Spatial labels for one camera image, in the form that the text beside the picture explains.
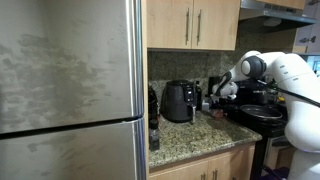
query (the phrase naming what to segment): black air fryer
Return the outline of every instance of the black air fryer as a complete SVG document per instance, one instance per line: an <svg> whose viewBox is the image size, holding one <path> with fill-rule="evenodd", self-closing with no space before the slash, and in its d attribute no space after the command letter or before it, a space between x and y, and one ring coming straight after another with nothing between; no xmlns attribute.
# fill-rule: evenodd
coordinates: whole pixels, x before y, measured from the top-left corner
<svg viewBox="0 0 320 180"><path fill-rule="evenodd" d="M187 80L173 80L162 93L160 112L169 121L182 123L194 120L196 110L195 87Z"/></svg>

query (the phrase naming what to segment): dark bottle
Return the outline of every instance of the dark bottle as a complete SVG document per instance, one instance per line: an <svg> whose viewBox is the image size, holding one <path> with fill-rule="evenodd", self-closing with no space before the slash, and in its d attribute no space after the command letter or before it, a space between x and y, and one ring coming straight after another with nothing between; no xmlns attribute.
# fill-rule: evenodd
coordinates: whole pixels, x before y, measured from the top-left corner
<svg viewBox="0 0 320 180"><path fill-rule="evenodd" d="M151 119L159 118L158 99L155 90L151 86L149 86L148 90L148 112L149 122Z"/></svg>
<svg viewBox="0 0 320 180"><path fill-rule="evenodd" d="M196 107L196 110L199 111L201 110L201 106L202 106L202 98L201 98L201 95L202 95L202 90L200 88L200 85L199 85L199 81L196 81L196 95L197 95L197 107Z"/></svg>
<svg viewBox="0 0 320 180"><path fill-rule="evenodd" d="M160 149L159 122L156 119L149 121L149 149L156 151Z"/></svg>

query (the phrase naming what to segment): wall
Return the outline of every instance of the wall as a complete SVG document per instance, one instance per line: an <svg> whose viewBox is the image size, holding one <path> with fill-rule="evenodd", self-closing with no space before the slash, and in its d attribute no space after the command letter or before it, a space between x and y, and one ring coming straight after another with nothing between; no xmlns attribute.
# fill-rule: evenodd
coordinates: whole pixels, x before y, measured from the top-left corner
<svg viewBox="0 0 320 180"><path fill-rule="evenodd" d="M155 89L158 99L167 81L199 80L203 95L207 93L210 76L223 75L250 50L262 51L262 35L238 32L235 51L149 51L149 84Z"/></svg>

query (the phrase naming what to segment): lower cabinet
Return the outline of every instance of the lower cabinet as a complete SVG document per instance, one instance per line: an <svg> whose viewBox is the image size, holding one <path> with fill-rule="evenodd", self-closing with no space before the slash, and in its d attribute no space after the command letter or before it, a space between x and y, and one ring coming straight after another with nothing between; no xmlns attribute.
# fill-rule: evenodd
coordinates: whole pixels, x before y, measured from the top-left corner
<svg viewBox="0 0 320 180"><path fill-rule="evenodd" d="M201 162L162 174L151 176L149 180L169 180L169 179L200 179L205 180L207 176L208 162Z"/></svg>
<svg viewBox="0 0 320 180"><path fill-rule="evenodd" d="M249 180L254 145L239 146L151 172L149 180Z"/></svg>

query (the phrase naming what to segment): refrigerator door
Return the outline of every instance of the refrigerator door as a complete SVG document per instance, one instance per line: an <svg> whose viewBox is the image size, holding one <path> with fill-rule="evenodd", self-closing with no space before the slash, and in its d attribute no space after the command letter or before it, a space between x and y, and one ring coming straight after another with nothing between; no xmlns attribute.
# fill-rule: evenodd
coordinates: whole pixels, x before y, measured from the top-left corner
<svg viewBox="0 0 320 180"><path fill-rule="evenodd" d="M143 180L143 119L0 140L0 179Z"/></svg>
<svg viewBox="0 0 320 180"><path fill-rule="evenodd" d="M1 0L0 134L141 117L139 0Z"/></svg>

